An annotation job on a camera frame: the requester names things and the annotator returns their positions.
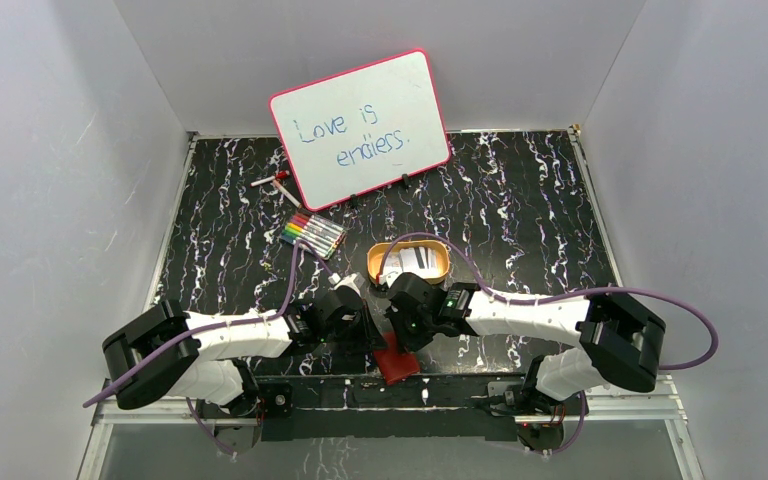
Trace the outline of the red card holder wallet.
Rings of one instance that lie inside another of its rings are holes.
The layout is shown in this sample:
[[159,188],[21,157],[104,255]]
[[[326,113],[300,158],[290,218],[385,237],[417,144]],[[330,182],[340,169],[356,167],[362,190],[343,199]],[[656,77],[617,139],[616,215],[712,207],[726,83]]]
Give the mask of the red card holder wallet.
[[373,355],[388,386],[397,384],[420,372],[420,364],[416,356],[401,350],[394,332],[386,332],[382,338],[386,342],[386,346],[374,350]]

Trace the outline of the stack of silver cards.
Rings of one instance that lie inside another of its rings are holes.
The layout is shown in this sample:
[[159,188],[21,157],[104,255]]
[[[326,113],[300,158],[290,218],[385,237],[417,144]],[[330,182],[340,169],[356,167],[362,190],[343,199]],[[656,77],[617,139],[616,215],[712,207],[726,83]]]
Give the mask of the stack of silver cards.
[[401,268],[426,280],[441,277],[447,271],[446,259],[426,246],[394,249],[384,262],[384,268]]

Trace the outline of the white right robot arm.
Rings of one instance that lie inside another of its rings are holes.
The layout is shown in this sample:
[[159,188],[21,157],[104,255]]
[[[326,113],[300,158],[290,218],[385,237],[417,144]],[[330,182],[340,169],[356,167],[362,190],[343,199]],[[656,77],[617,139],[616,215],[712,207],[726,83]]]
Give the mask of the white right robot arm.
[[598,385],[638,393],[655,388],[666,324],[613,287],[549,297],[463,282],[443,289],[402,273],[389,278],[387,297],[385,315],[407,352],[423,349],[438,335],[514,335],[566,345],[566,351],[536,358],[529,368],[523,399],[537,414]]

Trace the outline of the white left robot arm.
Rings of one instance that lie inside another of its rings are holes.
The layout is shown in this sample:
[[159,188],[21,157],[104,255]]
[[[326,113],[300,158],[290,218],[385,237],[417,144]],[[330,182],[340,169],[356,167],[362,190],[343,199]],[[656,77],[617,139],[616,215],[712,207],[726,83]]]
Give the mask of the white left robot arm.
[[207,315],[164,300],[108,336],[102,351],[122,410],[166,396],[205,400],[235,416],[254,411],[259,391],[240,360],[303,356],[321,345],[348,355],[388,344],[357,288],[342,282],[311,301],[245,315]]

